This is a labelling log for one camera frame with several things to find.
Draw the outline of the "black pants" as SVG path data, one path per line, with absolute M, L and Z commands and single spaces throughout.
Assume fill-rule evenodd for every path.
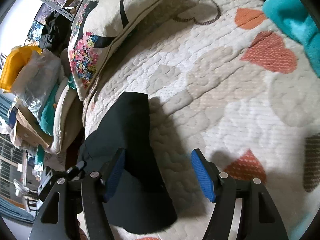
M 149 131 L 148 96 L 123 92 L 81 145 L 78 157 L 87 163 L 85 174 L 90 174 L 109 163 L 117 150 L 125 151 L 119 183 L 103 207 L 110 224 L 140 235 L 166 229 L 177 219 Z

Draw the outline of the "brown cardboard boxes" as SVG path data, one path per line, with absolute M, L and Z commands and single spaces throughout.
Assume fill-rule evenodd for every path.
M 53 138 L 44 133 L 35 116 L 19 100 L 12 103 L 10 110 L 11 114 L 16 113 L 16 121 L 10 133 L 10 140 L 16 148 L 23 145 L 48 148 L 52 144 Z

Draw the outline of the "teal cloth on cushion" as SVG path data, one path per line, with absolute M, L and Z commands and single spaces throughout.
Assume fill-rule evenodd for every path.
M 55 116 L 55 96 L 57 93 L 59 85 L 56 83 L 51 91 L 48 100 L 44 106 L 44 109 L 41 114 L 40 119 L 40 128 L 44 131 L 44 133 L 48 134 L 49 136 L 53 136 L 53 127 L 54 127 L 54 116 Z

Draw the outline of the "beige cushion pad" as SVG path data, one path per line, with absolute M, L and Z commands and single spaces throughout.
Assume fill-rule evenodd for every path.
M 45 149 L 50 154 L 67 150 L 82 129 L 83 102 L 79 100 L 76 89 L 68 85 L 67 77 L 59 84 L 58 95 L 60 97 L 54 116 L 53 142 Z

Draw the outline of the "clear plastic bag bundle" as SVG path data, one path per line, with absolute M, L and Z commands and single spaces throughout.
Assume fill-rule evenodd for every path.
M 61 70 L 61 60 L 51 51 L 44 49 L 41 54 L 33 51 L 29 62 L 21 69 L 11 86 L 25 107 L 41 119 L 45 104 L 57 84 Z

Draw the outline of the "yellow bag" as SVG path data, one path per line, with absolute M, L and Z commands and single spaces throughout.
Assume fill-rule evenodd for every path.
M 14 48 L 6 58 L 1 73 L 1 89 L 10 92 L 21 69 L 29 62 L 33 52 L 42 53 L 38 46 L 23 46 Z

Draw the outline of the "heart pattern quilt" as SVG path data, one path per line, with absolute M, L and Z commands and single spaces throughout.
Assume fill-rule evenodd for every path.
M 199 148 L 220 171 L 259 178 L 289 239 L 319 210 L 319 78 L 303 47 L 261 0 L 164 0 L 109 59 L 84 102 L 92 134 L 123 92 L 149 97 L 150 139 L 178 219 L 116 239 L 201 239 L 213 204 L 190 163 Z

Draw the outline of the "floral lady print pillow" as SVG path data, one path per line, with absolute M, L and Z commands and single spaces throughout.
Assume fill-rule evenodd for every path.
M 81 101 L 114 51 L 162 1 L 83 0 L 68 45 L 69 64 Z

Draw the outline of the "teal fleece blanket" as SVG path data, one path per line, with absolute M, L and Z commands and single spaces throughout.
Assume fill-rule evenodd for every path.
M 319 75 L 319 29 L 300 0 L 266 0 L 264 14 L 288 37 L 300 43 Z

